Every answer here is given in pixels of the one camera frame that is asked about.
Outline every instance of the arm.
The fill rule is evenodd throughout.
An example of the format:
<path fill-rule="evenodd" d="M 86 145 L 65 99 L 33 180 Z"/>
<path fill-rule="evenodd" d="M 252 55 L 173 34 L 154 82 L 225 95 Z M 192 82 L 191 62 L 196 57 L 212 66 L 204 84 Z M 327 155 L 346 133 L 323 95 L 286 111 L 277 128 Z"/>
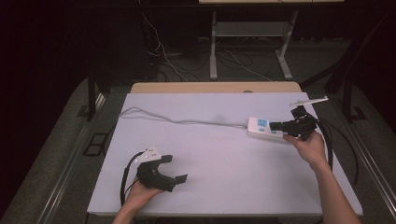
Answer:
<path fill-rule="evenodd" d="M 163 192 L 161 189 L 148 189 L 137 180 L 131 187 L 125 204 L 117 213 L 116 218 L 114 218 L 113 224 L 130 224 L 139 210 L 161 192 Z"/>
<path fill-rule="evenodd" d="M 284 135 L 283 138 L 297 148 L 300 156 L 315 172 L 323 210 L 323 222 L 326 224 L 361 223 L 326 161 L 322 136 L 317 132 L 312 132 L 306 141 L 295 139 L 290 135 Z"/>

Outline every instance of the metal stand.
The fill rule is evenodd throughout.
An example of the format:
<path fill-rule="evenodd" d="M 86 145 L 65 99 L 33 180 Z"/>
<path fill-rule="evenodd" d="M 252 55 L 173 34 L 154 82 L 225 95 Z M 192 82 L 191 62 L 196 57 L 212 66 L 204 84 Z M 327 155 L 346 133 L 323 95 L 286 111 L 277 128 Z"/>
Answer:
<path fill-rule="evenodd" d="M 288 64 L 286 63 L 285 53 L 290 42 L 294 24 L 296 22 L 298 11 L 291 14 L 289 21 L 268 21 L 268 22 L 227 22 L 216 21 L 216 11 L 213 11 L 212 18 L 212 36 L 210 51 L 210 79 L 218 79 L 218 69 L 216 65 L 216 36 L 284 36 L 283 44 L 280 49 L 276 50 L 276 57 L 282 68 L 285 79 L 292 79 Z"/>
<path fill-rule="evenodd" d="M 296 22 L 297 15 L 298 15 L 298 11 L 294 11 L 293 14 L 291 15 L 288 32 L 286 33 L 286 35 L 283 39 L 283 45 L 280 49 L 277 49 L 275 51 L 277 60 L 279 61 L 280 68 L 282 69 L 282 72 L 283 72 L 283 76 L 285 76 L 285 79 L 287 79 L 287 80 L 292 79 L 292 76 L 291 76 L 291 72 L 289 70 L 289 66 L 286 63 L 285 53 L 286 53 L 286 48 L 288 47 L 288 44 L 289 44 L 289 41 L 291 38 L 291 34 L 294 29 L 294 24 Z"/>

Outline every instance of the table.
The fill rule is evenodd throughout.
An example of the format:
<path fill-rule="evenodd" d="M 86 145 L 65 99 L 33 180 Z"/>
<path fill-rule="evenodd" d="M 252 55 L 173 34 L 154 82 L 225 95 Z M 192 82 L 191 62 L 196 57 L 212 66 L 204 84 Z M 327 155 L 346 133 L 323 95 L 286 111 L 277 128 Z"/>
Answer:
<path fill-rule="evenodd" d="M 200 4 L 249 4 L 249 3 L 317 3 L 317 2 L 344 2 L 344 0 L 200 0 Z M 210 49 L 210 79 L 218 78 L 216 60 L 217 36 L 282 36 L 283 43 L 276 50 L 276 58 L 282 69 L 285 79 L 292 79 L 289 66 L 285 59 L 286 49 L 290 42 L 294 24 L 297 20 L 298 10 L 291 13 L 288 21 L 217 21 L 216 11 L 212 15 L 212 35 Z"/>
<path fill-rule="evenodd" d="M 237 122 L 260 114 L 268 119 L 292 119 L 289 101 L 304 98 L 306 94 L 293 82 L 138 83 L 123 110 L 143 106 L 173 119 Z M 312 106 L 306 109 L 315 114 Z M 232 127 L 176 125 L 141 118 L 119 119 L 89 213 L 116 214 L 123 169 L 135 153 L 150 147 L 148 144 L 155 144 L 163 155 L 174 156 L 171 163 L 160 166 L 162 174 L 189 177 L 172 193 L 156 196 L 140 216 L 321 215 L 314 173 L 291 145 L 249 137 Z M 130 170 L 129 184 L 135 168 L 137 165 Z M 361 205 L 335 156 L 333 169 L 355 212 L 361 215 Z"/>

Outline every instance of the white device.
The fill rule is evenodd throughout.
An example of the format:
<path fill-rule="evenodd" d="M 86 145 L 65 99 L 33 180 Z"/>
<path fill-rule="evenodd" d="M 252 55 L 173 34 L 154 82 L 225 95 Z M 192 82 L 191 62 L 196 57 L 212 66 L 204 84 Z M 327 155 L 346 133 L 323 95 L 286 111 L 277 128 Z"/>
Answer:
<path fill-rule="evenodd" d="M 290 104 L 290 106 L 312 105 L 312 104 L 327 101 L 327 100 L 329 100 L 329 98 L 327 98 L 327 96 L 324 96 L 323 98 L 315 99 L 315 100 L 305 100 L 305 101 L 298 100 L 296 103 Z"/>
<path fill-rule="evenodd" d="M 271 122 L 275 121 L 268 119 L 249 118 L 247 123 L 247 134 L 254 137 L 285 141 L 283 139 L 283 132 L 271 130 Z"/>
<path fill-rule="evenodd" d="M 143 152 L 142 155 L 136 157 L 134 159 L 134 163 L 141 163 L 141 162 L 146 162 L 146 161 L 157 161 L 160 160 L 162 157 L 160 151 L 156 146 L 152 146 L 149 148 L 146 148 L 146 150 Z"/>

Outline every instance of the wooden table edge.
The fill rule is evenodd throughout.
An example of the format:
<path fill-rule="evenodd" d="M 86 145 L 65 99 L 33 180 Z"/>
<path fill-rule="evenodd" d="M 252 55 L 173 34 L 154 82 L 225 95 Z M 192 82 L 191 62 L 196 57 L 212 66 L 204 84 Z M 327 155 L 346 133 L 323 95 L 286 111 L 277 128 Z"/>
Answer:
<path fill-rule="evenodd" d="M 302 92 L 296 82 L 139 82 L 131 93 Z"/>

